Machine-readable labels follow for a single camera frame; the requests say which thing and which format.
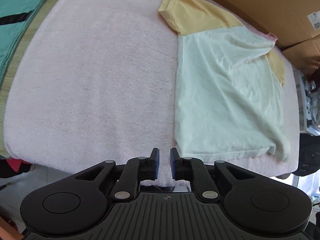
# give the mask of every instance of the yellow sleeve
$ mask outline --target yellow sleeve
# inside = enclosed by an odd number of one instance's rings
[[[159,13],[178,35],[243,26],[232,13],[204,0],[163,0]]]
[[[284,60],[278,55],[275,48],[272,48],[267,53],[267,57],[269,60],[271,70],[276,75],[281,85],[284,86],[284,83],[285,83],[284,82],[284,73],[285,73]]]

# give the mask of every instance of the black strap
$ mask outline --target black strap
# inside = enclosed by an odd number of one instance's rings
[[[24,22],[26,19],[28,19],[32,12],[33,11],[0,17],[0,25]]]

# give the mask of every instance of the black gripper base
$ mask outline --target black gripper base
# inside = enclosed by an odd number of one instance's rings
[[[234,225],[216,203],[201,203],[194,193],[140,193],[116,203],[108,216],[86,232],[69,237],[29,234],[25,240],[309,240],[302,232],[285,237],[250,234]]]

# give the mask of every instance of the bamboo mat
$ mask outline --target bamboo mat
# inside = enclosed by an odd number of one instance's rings
[[[22,36],[14,54],[11,59],[11,62],[7,68],[7,71],[4,76],[4,80],[2,83],[2,87],[0,90],[0,158],[10,158],[10,154],[4,147],[3,140],[3,121],[4,121],[4,111],[5,104],[7,103],[10,87],[15,76],[15,73],[18,69],[20,61],[26,51],[30,41],[33,38],[33,35],[36,33],[37,29],[41,25],[44,18],[50,12],[52,7],[56,4],[58,0],[46,0],[46,2],[42,5],[37,15],[31,21],[29,27],[26,29],[24,35]]]

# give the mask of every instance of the teal fabric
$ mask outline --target teal fabric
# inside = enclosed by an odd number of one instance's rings
[[[20,38],[44,2],[45,0],[0,0],[0,17],[33,11],[24,22],[0,25],[0,87]]]

